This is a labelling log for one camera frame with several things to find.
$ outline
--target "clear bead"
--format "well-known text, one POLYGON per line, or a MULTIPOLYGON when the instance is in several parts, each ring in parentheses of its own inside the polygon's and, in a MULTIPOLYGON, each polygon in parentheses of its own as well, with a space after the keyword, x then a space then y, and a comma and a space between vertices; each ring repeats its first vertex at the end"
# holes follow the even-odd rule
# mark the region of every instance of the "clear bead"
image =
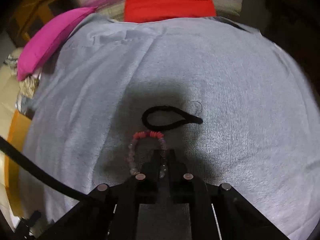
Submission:
POLYGON ((133 156, 134 156, 134 151, 133 151, 133 150, 130 150, 129 153, 128 153, 128 156, 129 156, 129 157, 133 157, 133 156))
POLYGON ((160 171, 159 172, 159 178, 162 179, 164 176, 165 176, 165 172, 164 171, 160 171))
POLYGON ((134 162, 129 162, 129 167, 130 167, 130 169, 135 169, 136 164, 134 162))
POLYGON ((134 157, 129 155, 128 158, 127 158, 127 161, 128 162, 134 162, 134 157))
POLYGON ((134 150, 135 147, 136 147, 136 145, 137 145, 137 142, 138 142, 138 140, 133 139, 133 140, 131 141, 131 143, 129 144, 129 149, 130 149, 130 150, 134 150))
POLYGON ((166 143, 161 143, 161 149, 162 150, 167 150, 168 149, 166 143))
POLYGON ((139 174, 140 172, 138 171, 138 169, 136 169, 136 168, 132 168, 132 169, 130 169, 130 174, 131 175, 137 175, 137 174, 139 174))

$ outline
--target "black cable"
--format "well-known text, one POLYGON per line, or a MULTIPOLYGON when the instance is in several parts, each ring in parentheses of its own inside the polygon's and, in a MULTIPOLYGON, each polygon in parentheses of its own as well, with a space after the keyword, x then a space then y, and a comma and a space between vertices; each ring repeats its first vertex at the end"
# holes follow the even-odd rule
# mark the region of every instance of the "black cable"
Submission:
POLYGON ((179 126, 185 125, 187 123, 197 123, 197 124, 202 124, 203 120, 200 117, 194 116, 192 114, 188 114, 185 111, 182 111, 179 108, 176 108, 174 106, 153 106, 149 109, 147 109, 141 117, 142 123, 145 127, 147 127, 151 131, 156 131, 156 132, 161 132, 161 131, 167 131, 167 130, 172 130, 176 129, 179 126), (184 120, 180 120, 168 125, 152 125, 148 122, 148 116, 149 114, 152 114, 157 111, 165 111, 165 112, 175 112, 179 115, 181 115, 184 120))
POLYGON ((0 136, 0 150, 6 154, 15 163, 29 172, 39 181, 43 182, 47 186, 53 188, 54 190, 79 201, 89 201, 92 204, 100 205, 101 202, 91 196, 88 196, 80 191, 77 191, 67 185, 56 180, 54 177, 47 174, 27 157, 25 157, 21 152, 19 152, 15 147, 8 143, 5 139, 0 136))

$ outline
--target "metal screw head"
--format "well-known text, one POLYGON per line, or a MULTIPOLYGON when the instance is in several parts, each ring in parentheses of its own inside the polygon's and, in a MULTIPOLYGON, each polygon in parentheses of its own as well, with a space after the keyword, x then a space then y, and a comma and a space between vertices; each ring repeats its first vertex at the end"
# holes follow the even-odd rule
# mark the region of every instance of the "metal screw head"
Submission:
POLYGON ((146 176, 143 173, 139 173, 136 175, 137 180, 144 180, 145 178, 146 178, 146 176))
POLYGON ((193 175, 191 173, 186 173, 183 175, 183 178, 186 180, 191 180, 193 179, 193 175))
POLYGON ((232 186, 229 183, 222 183, 221 188, 223 190, 231 190, 232 186))
POLYGON ((107 184, 100 184, 98 186, 98 191, 105 191, 108 189, 108 185, 107 184))

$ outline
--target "beige cushion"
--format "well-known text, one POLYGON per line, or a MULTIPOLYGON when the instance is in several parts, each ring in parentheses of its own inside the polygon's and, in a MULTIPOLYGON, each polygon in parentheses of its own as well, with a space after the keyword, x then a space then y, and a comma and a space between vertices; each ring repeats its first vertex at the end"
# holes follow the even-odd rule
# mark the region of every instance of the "beige cushion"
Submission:
POLYGON ((0 135, 7 138, 19 92, 19 82, 6 65, 0 67, 0 135))

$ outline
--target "beaded bracelet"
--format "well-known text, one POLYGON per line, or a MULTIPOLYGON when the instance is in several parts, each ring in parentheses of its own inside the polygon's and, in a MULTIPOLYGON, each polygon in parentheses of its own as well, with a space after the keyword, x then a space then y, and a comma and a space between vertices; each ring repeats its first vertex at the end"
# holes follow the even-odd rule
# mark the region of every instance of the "beaded bracelet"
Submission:
MULTIPOLYGON (((136 145, 137 145, 139 139, 143 139, 146 137, 152 137, 152 138, 158 139, 158 142, 160 143, 162 152, 165 153, 165 151, 168 149, 167 144, 164 140, 163 133, 154 132, 154 131, 150 131, 150 130, 143 131, 143 132, 136 132, 133 135, 133 139, 132 139, 131 143, 129 144, 129 154, 128 154, 128 158, 127 158, 131 175, 137 175, 140 173, 137 169, 136 163, 134 162, 135 148, 136 148, 136 145)), ((162 164, 161 168, 160 168, 160 174, 159 174, 160 178, 164 177, 166 169, 167 169, 166 164, 165 163, 162 164)))

